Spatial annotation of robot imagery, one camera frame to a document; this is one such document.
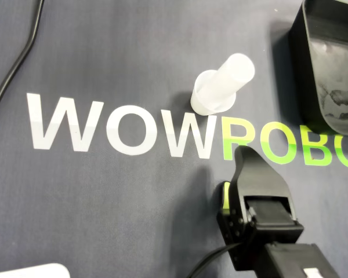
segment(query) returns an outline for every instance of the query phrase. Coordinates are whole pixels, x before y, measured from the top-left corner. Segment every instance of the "green accent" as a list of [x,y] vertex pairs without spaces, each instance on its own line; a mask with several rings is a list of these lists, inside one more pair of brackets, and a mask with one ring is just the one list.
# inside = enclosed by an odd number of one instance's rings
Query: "green accent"
[[223,189],[223,208],[224,210],[230,209],[230,203],[229,203],[229,197],[228,197],[228,191],[230,189],[230,183],[226,181],[224,183],[224,189]]
[[334,146],[335,146],[335,152],[338,156],[340,162],[342,162],[345,166],[348,167],[348,159],[345,157],[343,150],[342,150],[342,135],[336,135],[334,138]]
[[[308,132],[312,132],[307,126],[300,126],[300,135],[302,137],[302,147],[304,163],[312,166],[327,166],[332,161],[332,154],[330,150],[324,145],[328,141],[328,136],[320,134],[320,140],[318,142],[309,141]],[[324,153],[323,159],[313,159],[311,155],[311,149],[320,149]]]
[[[269,134],[274,129],[279,129],[285,133],[288,140],[288,152],[284,156],[275,155],[269,146]],[[260,144],[264,154],[274,163],[287,164],[292,162],[296,156],[296,140],[294,134],[291,129],[289,129],[289,127],[283,123],[270,122],[266,124],[260,132]]]
[[296,156],[296,144],[288,144],[289,149],[286,155],[284,156],[277,156],[275,155],[268,142],[260,142],[264,154],[274,163],[277,164],[287,164],[294,160]]
[[[231,125],[243,126],[246,129],[246,135],[242,137],[231,135]],[[222,135],[223,135],[223,157],[225,160],[233,160],[232,144],[244,145],[254,140],[255,129],[251,122],[241,118],[222,117]]]

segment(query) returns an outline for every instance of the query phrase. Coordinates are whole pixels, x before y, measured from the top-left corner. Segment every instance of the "black tray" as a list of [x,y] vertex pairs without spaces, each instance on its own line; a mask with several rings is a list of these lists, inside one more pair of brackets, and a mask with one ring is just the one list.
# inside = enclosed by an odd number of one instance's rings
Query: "black tray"
[[304,123],[317,133],[348,135],[348,4],[305,0],[289,44]]

